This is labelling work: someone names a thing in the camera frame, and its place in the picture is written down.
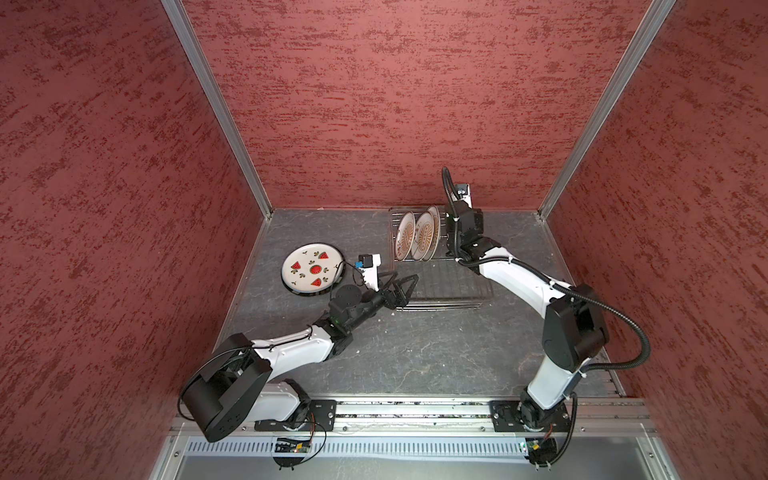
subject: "dish rack with plates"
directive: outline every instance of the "dish rack with plates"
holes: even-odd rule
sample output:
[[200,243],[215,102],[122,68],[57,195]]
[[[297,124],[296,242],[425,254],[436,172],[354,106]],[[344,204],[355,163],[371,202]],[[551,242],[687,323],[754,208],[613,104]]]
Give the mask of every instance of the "dish rack with plates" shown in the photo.
[[491,280],[476,275],[469,268],[459,265],[448,252],[448,229],[445,225],[445,208],[438,205],[440,237],[434,256],[429,261],[406,257],[397,260],[397,229],[402,218],[413,212],[415,218],[427,213],[429,205],[420,207],[392,207],[389,209],[390,264],[388,269],[397,270],[398,276],[418,274],[419,282],[409,305],[403,310],[453,310],[479,308],[493,299]]

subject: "white plate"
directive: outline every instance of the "white plate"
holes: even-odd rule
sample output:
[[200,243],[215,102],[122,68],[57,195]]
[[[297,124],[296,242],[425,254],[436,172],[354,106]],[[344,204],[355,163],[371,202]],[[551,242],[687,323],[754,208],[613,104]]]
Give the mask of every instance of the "white plate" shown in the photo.
[[315,295],[333,285],[344,272],[341,252],[325,243],[310,243],[291,252],[283,262],[283,283],[293,293]]
[[429,251],[434,236],[435,221],[432,214],[427,212],[419,216],[416,222],[416,235],[411,246],[411,256],[414,260],[421,260]]
[[427,212],[432,215],[432,242],[429,244],[429,249],[424,255],[422,260],[429,261],[435,255],[437,250],[437,244],[440,243],[440,212],[437,211],[437,207],[432,205]]
[[408,252],[411,251],[415,228],[416,220],[413,217],[413,213],[408,212],[403,215],[402,220],[400,220],[400,226],[397,227],[397,238],[395,238],[395,258],[397,261],[405,260]]

